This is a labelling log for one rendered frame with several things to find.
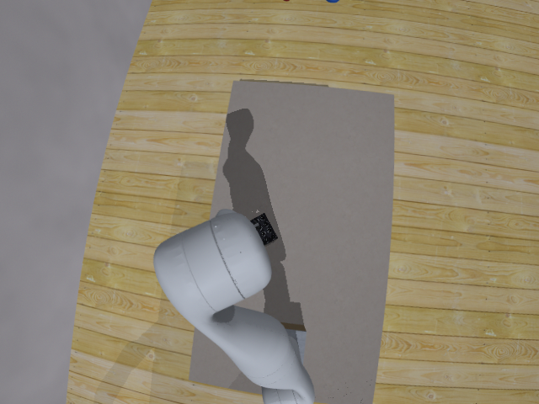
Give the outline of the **black knob box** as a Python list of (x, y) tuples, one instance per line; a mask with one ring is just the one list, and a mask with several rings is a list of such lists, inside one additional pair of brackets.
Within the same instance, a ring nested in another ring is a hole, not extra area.
[[(257, 230), (258, 234), (260, 235), (262, 242), (264, 245), (274, 241), (278, 237), (275, 234), (274, 229), (272, 228), (268, 218), (266, 217), (265, 213), (262, 215), (259, 215), (258, 217), (251, 220), (252, 224), (257, 221), (260, 225), (260, 228)], [(272, 238), (271, 238), (272, 237)]]

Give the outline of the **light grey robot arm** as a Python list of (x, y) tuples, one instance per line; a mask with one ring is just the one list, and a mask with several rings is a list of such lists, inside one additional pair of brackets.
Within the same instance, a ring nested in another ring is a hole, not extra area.
[(262, 386), (264, 404), (314, 403), (297, 341), (274, 317), (234, 305), (261, 291), (272, 274), (262, 239), (246, 216), (219, 210), (160, 243), (153, 266), (176, 310)]

